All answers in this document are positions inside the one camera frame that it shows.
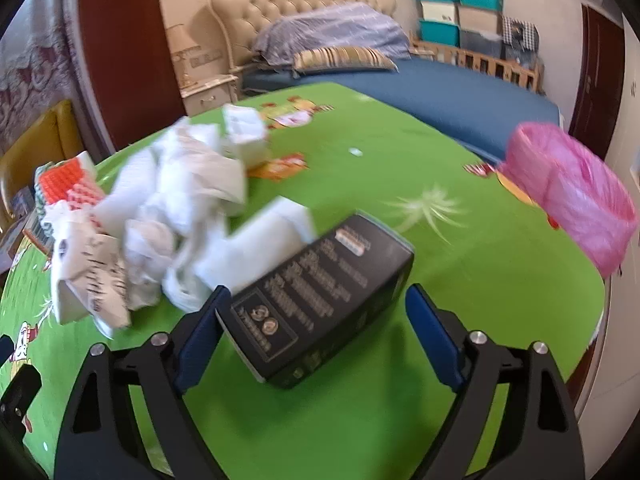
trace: green tablecloth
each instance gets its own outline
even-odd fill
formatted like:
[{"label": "green tablecloth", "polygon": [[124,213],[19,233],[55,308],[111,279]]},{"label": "green tablecloth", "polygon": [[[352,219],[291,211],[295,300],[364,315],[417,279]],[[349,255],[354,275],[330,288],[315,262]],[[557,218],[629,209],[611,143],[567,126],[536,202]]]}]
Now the green tablecloth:
[{"label": "green tablecloth", "polygon": [[[391,227],[402,223],[390,205],[440,187],[458,200],[462,227],[438,220],[443,241],[424,220],[404,235],[415,246],[409,283],[420,282],[436,304],[458,314],[469,329],[498,343],[550,346],[564,377],[577,365],[604,304],[602,280],[590,261],[544,212],[518,200],[495,175],[463,169],[476,156],[394,108],[336,84],[287,89],[244,101],[261,110],[291,106],[299,96],[333,110],[299,128],[273,130],[274,156],[302,152],[308,170],[281,182],[249,180],[249,202],[236,228],[277,195],[311,209],[318,232],[362,209]],[[219,110],[193,119],[221,123]],[[99,166],[100,182],[113,184],[127,157],[153,137]],[[362,152],[353,155],[352,148]],[[34,328],[50,297],[45,258],[28,247],[9,276],[0,304],[0,332],[14,340],[24,322]],[[169,331],[181,316],[167,300],[132,316],[112,349]],[[31,330],[28,359],[42,375],[29,410],[33,433],[25,442],[52,472],[60,421],[89,346],[104,340],[90,319],[57,326],[44,320]],[[11,367],[0,371],[0,388]],[[505,391],[498,391],[474,466],[486,463],[500,422]],[[150,457],[162,453],[142,407],[134,399]],[[409,478],[443,422],[453,394],[441,386],[406,320],[391,307],[365,333],[293,390],[257,383],[226,337],[200,385],[186,403],[205,441],[232,480],[401,480]]]}]

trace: blue bed sheet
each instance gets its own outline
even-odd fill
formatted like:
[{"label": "blue bed sheet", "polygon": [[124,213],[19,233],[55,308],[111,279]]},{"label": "blue bed sheet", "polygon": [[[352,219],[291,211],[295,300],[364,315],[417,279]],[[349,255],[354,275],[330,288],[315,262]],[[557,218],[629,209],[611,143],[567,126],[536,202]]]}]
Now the blue bed sheet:
[{"label": "blue bed sheet", "polygon": [[490,162],[504,160],[507,141],[524,121],[559,124],[558,106],[516,85],[466,68],[420,59],[396,60],[399,72],[342,72],[293,78],[256,71],[244,91],[267,92],[331,81],[405,111]]}]

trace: tufted headboard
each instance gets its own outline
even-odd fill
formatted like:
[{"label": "tufted headboard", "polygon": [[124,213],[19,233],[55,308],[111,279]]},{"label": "tufted headboard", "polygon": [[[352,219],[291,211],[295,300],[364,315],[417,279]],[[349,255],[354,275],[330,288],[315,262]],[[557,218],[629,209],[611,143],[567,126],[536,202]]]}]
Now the tufted headboard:
[{"label": "tufted headboard", "polygon": [[231,73],[251,62],[258,32],[281,16],[346,2],[365,2],[389,16],[396,10],[396,0],[208,0],[222,28]]}]

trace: metal screw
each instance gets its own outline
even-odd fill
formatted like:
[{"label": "metal screw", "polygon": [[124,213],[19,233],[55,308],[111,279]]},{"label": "metal screw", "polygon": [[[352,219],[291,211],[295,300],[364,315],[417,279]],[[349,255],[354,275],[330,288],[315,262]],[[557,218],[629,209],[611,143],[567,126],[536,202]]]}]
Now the metal screw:
[{"label": "metal screw", "polygon": [[102,343],[96,343],[89,349],[89,354],[96,357],[98,355],[104,354],[105,346]]},{"label": "metal screw", "polygon": [[474,330],[471,334],[469,334],[469,339],[471,342],[477,345],[483,345],[486,343],[486,334],[484,332],[480,332],[479,330]]},{"label": "metal screw", "polygon": [[536,341],[535,343],[533,343],[533,349],[541,355],[546,354],[547,352],[549,352],[549,347],[544,344],[542,341]]},{"label": "metal screw", "polygon": [[164,346],[167,341],[169,341],[167,332],[156,332],[151,336],[151,344],[153,346]]}]

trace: plaid bag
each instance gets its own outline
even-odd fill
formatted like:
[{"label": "plaid bag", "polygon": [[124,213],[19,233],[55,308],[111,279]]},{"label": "plaid bag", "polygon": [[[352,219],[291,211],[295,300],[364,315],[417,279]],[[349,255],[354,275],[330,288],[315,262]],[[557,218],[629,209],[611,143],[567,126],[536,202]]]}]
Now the plaid bag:
[{"label": "plaid bag", "polygon": [[536,26],[508,16],[502,17],[502,40],[516,50],[530,50],[537,53],[540,49],[540,35]]}]

